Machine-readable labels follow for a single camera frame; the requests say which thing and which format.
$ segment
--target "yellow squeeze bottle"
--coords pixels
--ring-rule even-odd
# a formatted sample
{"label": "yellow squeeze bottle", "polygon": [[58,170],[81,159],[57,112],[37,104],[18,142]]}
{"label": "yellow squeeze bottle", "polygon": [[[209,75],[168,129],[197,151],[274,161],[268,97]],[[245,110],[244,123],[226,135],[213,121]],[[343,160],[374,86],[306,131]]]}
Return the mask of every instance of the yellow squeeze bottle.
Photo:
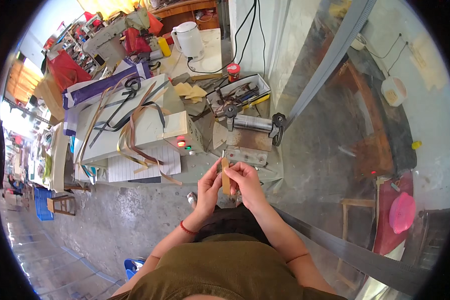
{"label": "yellow squeeze bottle", "polygon": [[160,46],[160,49],[163,52],[163,56],[168,57],[172,54],[170,51],[170,47],[168,46],[167,40],[163,37],[158,38],[158,45]]}

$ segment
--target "hand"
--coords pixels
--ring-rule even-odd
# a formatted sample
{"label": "hand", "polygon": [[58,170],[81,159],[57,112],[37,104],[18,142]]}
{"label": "hand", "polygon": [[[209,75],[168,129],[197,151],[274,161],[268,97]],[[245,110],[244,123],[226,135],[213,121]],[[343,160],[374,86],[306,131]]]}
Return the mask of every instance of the hand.
{"label": "hand", "polygon": [[217,167],[222,162],[219,158],[205,175],[198,181],[197,207],[195,211],[208,218],[214,213],[218,200],[218,190],[222,187],[222,173],[217,174]]}
{"label": "hand", "polygon": [[230,177],[232,194],[235,193],[238,185],[242,193],[243,204],[252,213],[254,210],[268,205],[255,168],[240,161],[236,165],[225,169],[225,174]]}

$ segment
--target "red string bracelet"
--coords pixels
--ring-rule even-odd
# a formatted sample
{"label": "red string bracelet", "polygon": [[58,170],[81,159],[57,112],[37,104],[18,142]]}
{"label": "red string bracelet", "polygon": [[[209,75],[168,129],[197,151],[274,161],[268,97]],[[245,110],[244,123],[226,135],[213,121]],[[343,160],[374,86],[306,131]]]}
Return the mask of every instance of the red string bracelet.
{"label": "red string bracelet", "polygon": [[183,231],[185,231],[188,234],[196,235],[198,233],[198,232],[193,232],[193,231],[186,229],[185,226],[183,225],[183,221],[180,221],[180,227],[183,229]]}

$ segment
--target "pink plastic basket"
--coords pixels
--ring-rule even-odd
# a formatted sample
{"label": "pink plastic basket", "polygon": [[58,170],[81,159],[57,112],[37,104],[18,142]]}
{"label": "pink plastic basket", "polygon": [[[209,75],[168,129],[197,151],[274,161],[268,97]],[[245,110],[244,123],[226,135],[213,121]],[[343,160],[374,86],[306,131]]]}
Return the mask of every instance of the pink plastic basket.
{"label": "pink plastic basket", "polygon": [[406,231],[415,218],[415,200],[406,192],[402,192],[390,207],[389,222],[395,233]]}

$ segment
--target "wooden shelf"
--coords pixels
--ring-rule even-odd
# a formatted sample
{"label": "wooden shelf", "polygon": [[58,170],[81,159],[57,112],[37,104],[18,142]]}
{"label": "wooden shelf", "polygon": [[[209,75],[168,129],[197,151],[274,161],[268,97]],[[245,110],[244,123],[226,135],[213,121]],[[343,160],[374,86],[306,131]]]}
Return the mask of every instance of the wooden shelf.
{"label": "wooden shelf", "polygon": [[[195,19],[195,11],[210,8],[215,9],[215,14],[210,21],[200,21]],[[158,36],[171,32],[173,27],[184,22],[197,23],[199,30],[220,28],[218,14],[216,12],[216,2],[214,0],[187,0],[152,9],[150,10],[150,13],[163,19],[163,28]]]}

